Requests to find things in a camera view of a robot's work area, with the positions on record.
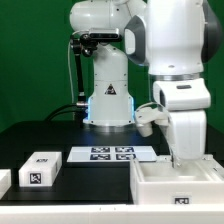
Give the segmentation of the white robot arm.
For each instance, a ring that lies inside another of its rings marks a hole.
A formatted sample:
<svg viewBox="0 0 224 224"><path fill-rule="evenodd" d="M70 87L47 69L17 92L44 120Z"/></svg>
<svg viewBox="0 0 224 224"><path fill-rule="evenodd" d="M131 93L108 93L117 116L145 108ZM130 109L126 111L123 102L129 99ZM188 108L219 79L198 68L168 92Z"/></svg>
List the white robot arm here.
<svg viewBox="0 0 224 224"><path fill-rule="evenodd" d="M220 35L207 0L85 0L70 11L70 24L96 42L97 77L89 111L97 124L135 121L142 136L157 124L172 162L200 159L205 151L211 96L201 77ZM153 79L153 100L129 111L121 69L132 61Z"/></svg>

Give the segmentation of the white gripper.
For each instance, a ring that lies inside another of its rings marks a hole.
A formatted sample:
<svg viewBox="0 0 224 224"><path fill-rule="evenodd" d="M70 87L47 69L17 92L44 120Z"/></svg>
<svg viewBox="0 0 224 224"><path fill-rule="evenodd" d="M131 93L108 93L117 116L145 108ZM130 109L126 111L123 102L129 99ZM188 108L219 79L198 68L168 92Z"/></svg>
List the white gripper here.
<svg viewBox="0 0 224 224"><path fill-rule="evenodd" d="M166 139L171 150L173 168L179 160L198 160L205 152L206 114L203 110L179 111L169 114Z"/></svg>

